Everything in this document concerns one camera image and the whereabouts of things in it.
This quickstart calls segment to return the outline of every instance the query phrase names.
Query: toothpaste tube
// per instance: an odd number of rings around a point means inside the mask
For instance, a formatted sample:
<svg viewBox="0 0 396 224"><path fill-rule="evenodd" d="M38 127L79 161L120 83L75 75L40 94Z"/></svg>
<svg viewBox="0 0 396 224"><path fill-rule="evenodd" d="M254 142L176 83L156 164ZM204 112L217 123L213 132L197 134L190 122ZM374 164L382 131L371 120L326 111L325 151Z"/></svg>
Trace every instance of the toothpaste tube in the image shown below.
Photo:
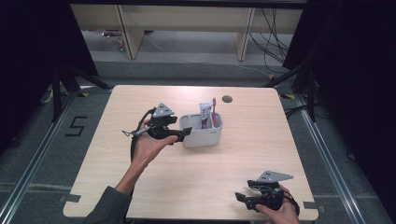
<svg viewBox="0 0 396 224"><path fill-rule="evenodd" d="M201 108L201 122L202 122L202 129L206 129L207 120L210 117L210 110L212 109L213 103L202 103L199 104Z"/></svg>

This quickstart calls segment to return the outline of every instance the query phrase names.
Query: metal rail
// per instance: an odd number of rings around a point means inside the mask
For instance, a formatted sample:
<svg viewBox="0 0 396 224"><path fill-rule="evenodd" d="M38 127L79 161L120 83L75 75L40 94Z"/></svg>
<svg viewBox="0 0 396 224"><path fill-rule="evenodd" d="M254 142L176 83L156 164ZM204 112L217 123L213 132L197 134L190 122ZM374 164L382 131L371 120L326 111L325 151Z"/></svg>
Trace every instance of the metal rail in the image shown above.
<svg viewBox="0 0 396 224"><path fill-rule="evenodd" d="M305 105L304 99L301 95L296 95L296 100L298 106ZM332 153L323 140L317 124L311 121L311 118L309 118L309 115L305 110L303 110L302 113L305 124L308 127L309 132L311 132L315 144L317 145L318 152L323 159L324 164L326 165L329 175L332 178L332 182L334 183L338 195L340 196L341 201L346 208L346 212L349 215L351 222L357 224L367 223L363 217L363 214L361 213L361 210L359 209L358 203L353 197L345 179L341 175L340 170L332 158Z"/></svg>
<svg viewBox="0 0 396 224"><path fill-rule="evenodd" d="M16 184L15 188L12 190L11 194L8 196L6 203L3 205L0 213L1 223L8 224L15 215L26 191L30 186L30 183L32 182L35 174L40 168L42 161L47 155L47 152L49 151L50 145L55 138L56 133L58 132L61 124L64 121L64 117L67 113L68 108L70 107L74 99L76 99L77 94L77 92L69 92L68 96L66 97L64 101L63 112L60 114L59 118L52 122L49 126L49 130L47 131L42 142L40 143L40 146L35 152L35 155L30 160L25 171L23 172L23 175Z"/></svg>

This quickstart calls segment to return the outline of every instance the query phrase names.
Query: sleeve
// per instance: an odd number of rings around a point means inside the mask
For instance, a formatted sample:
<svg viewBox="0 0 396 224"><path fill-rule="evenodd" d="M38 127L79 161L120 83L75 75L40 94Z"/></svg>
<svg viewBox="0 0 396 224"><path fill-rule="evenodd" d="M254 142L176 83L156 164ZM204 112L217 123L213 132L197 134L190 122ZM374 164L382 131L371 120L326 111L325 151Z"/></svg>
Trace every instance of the sleeve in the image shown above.
<svg viewBox="0 0 396 224"><path fill-rule="evenodd" d="M132 197L107 187L93 211L84 219L89 223L117 223L120 224L129 208Z"/></svg>

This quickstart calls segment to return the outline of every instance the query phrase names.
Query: black cable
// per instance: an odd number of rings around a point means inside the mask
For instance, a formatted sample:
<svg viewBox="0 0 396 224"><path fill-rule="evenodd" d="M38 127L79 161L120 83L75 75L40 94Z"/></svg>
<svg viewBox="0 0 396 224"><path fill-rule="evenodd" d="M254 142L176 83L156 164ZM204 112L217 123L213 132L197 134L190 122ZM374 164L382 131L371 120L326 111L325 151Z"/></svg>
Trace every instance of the black cable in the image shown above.
<svg viewBox="0 0 396 224"><path fill-rule="evenodd" d="M253 40L253 42L256 44L256 46L264 51L264 53L269 54L271 57L273 57L275 60L279 61L280 63L283 63L283 60L279 57L277 57L273 52L269 51L268 49L266 49L265 47L263 47L254 37L252 34L250 34L251 39Z"/></svg>
<svg viewBox="0 0 396 224"><path fill-rule="evenodd" d="M274 11L274 9L275 9L275 8L273 8L273 15L274 15L273 17L274 17L274 22L275 22L276 10ZM263 8L262 8L262 15L264 16L265 20L267 21L267 24L268 24L268 27L269 27L270 30L271 30L271 33L273 33L273 35L275 35L275 38L276 38L277 42L279 42L280 45L283 45L284 48L289 49L288 46L286 46L285 44L283 44L283 42L280 41L280 40L277 38L277 32L276 32L276 31L274 32L274 31L273 31L274 28L271 28L270 22L268 21L267 17L265 16L265 12L264 12L264 9L263 9Z"/></svg>
<svg viewBox="0 0 396 224"><path fill-rule="evenodd" d="M276 9L273 8L273 25L272 26L271 26L270 22L268 21L268 18L265 15L265 12L264 12L263 8L262 8L262 15L264 16L264 18L265 18L265 20L267 22L267 25L268 25L268 27L270 29L270 32L271 32L268 41L271 39L271 35L273 35L274 39L276 40L276 43L277 43L277 45L275 45L275 46L278 47L279 53L280 53L280 55L282 56L282 58L284 60L284 58L286 57L286 54L285 54L285 52L283 52L283 48L281 47L281 45L283 45L287 49L289 49L289 48L285 44L283 44L283 42L280 41L279 38L277 37L277 31L276 31Z"/></svg>
<svg viewBox="0 0 396 224"><path fill-rule="evenodd" d="M285 113L286 119L289 119L290 116L292 114L294 114L295 112L303 110L303 109L306 109L307 107L308 107L308 105L300 105L300 106L297 106L297 107L294 107L294 108L286 108L286 109L284 109L284 110L289 110L288 112Z"/></svg>
<svg viewBox="0 0 396 224"><path fill-rule="evenodd" d="M265 38L265 36L263 36L262 35L262 33L260 33L260 35L262 36L262 38L265 40L265 42L268 42L268 39L267 38ZM274 47L278 47L278 45L276 45L276 44L274 44L274 43L272 43L272 42L270 42L270 45L272 45L272 46L274 46Z"/></svg>
<svg viewBox="0 0 396 224"><path fill-rule="evenodd" d="M270 33L270 36L268 37L268 40L269 41L271 41L271 35L272 35L272 30L271 30L271 33ZM268 50L268 42L267 42L267 44L265 45L265 50ZM267 65L267 61L265 60L265 54L264 54L264 63L265 63L265 66L269 69L269 67L268 67L268 65Z"/></svg>

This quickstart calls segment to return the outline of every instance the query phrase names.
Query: black tape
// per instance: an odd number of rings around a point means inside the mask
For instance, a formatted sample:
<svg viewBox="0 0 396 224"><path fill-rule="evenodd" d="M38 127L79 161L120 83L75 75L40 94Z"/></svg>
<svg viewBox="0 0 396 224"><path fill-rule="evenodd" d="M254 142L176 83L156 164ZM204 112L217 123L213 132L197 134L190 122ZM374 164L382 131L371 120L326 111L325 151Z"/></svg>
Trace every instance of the black tape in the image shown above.
<svg viewBox="0 0 396 224"><path fill-rule="evenodd" d="M62 195L61 198L59 199L59 202L60 203L65 203L65 202L78 203L80 198L81 198L81 195L67 194L67 195Z"/></svg>
<svg viewBox="0 0 396 224"><path fill-rule="evenodd" d="M305 209L318 209L318 205L312 202L303 202Z"/></svg>

